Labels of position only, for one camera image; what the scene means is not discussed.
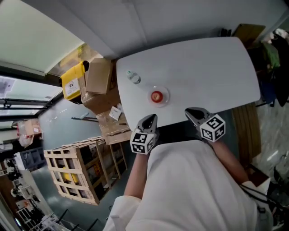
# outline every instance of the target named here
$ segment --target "cardboard box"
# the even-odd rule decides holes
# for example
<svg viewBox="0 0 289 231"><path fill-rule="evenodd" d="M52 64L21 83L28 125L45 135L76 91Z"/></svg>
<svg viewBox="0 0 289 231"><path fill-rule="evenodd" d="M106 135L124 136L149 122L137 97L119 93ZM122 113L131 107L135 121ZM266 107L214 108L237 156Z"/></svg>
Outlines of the cardboard box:
<svg viewBox="0 0 289 231"><path fill-rule="evenodd" d="M41 134L38 119L31 119L18 122L17 124L20 135L36 135Z"/></svg>
<svg viewBox="0 0 289 231"><path fill-rule="evenodd" d="M81 101L83 105L96 115L104 111L111 110L112 106L115 106L121 102L117 86L109 90L107 94L104 95L86 92L84 77L80 77L78 79L78 84L80 87Z"/></svg>
<svg viewBox="0 0 289 231"><path fill-rule="evenodd" d="M127 124L126 116L122 113L119 119L109 116L110 110L96 115L99 122L101 133L107 145L120 143L131 139L131 130Z"/></svg>
<svg viewBox="0 0 289 231"><path fill-rule="evenodd" d="M96 58L89 64L85 74L86 91L96 94L106 94L110 88L112 77L112 62L104 58Z"/></svg>

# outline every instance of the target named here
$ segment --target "yellow container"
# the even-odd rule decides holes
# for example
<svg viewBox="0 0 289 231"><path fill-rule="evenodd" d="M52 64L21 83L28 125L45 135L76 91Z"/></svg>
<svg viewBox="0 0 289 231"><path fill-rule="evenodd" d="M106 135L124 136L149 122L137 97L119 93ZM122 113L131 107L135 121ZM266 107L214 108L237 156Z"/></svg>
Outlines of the yellow container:
<svg viewBox="0 0 289 231"><path fill-rule="evenodd" d="M76 104L82 103L80 88L78 85L78 78L82 77L84 73L88 70L88 68L89 62L83 61L70 68L62 76L60 76L62 80L63 95L65 99Z"/></svg>
<svg viewBox="0 0 289 231"><path fill-rule="evenodd" d="M63 173L63 176L64 176L64 178L65 178L66 180L72 181L72 179L69 177L69 174L68 174L68 173ZM72 173L71 176L72 176L72 178L73 178L73 181L74 181L75 183L78 183L78 179L77 179L76 175Z"/></svg>

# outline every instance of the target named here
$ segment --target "clear glass bottle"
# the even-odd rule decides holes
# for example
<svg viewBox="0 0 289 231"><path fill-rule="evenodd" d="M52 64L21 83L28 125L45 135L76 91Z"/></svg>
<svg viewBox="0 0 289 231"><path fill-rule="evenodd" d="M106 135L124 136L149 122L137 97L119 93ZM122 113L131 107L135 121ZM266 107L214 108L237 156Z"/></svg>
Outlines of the clear glass bottle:
<svg viewBox="0 0 289 231"><path fill-rule="evenodd" d="M133 71L128 70L128 71L126 72L126 75L127 75L127 78L128 78L131 82L133 82L134 84L139 84L139 83L140 83L141 78L140 78L140 76L139 76L136 72L133 72Z"/></svg>

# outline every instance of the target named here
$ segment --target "paper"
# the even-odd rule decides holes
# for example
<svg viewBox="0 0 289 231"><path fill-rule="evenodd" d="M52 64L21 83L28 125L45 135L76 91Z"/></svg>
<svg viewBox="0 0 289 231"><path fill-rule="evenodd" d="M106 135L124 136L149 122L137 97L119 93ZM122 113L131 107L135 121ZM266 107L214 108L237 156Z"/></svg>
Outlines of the paper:
<svg viewBox="0 0 289 231"><path fill-rule="evenodd" d="M71 96L73 93L79 91L79 85L77 79L73 79L69 83L65 85L65 93L66 96Z"/></svg>
<svg viewBox="0 0 289 231"><path fill-rule="evenodd" d="M121 115L121 110L117 109L115 106L112 106L109 116L115 120L118 120L120 115Z"/></svg>

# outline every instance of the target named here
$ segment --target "white table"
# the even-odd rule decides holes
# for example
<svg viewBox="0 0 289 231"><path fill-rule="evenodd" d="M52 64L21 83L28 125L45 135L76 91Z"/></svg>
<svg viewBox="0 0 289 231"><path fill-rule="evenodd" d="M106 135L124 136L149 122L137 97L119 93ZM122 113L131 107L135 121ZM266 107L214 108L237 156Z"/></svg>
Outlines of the white table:
<svg viewBox="0 0 289 231"><path fill-rule="evenodd" d="M128 70L141 77L138 85L127 78ZM188 107L216 113L260 99L251 59L235 37L178 42L119 59L117 83L131 130L153 113L160 127L185 121ZM154 85L169 90L165 107L156 108L148 101L148 89Z"/></svg>

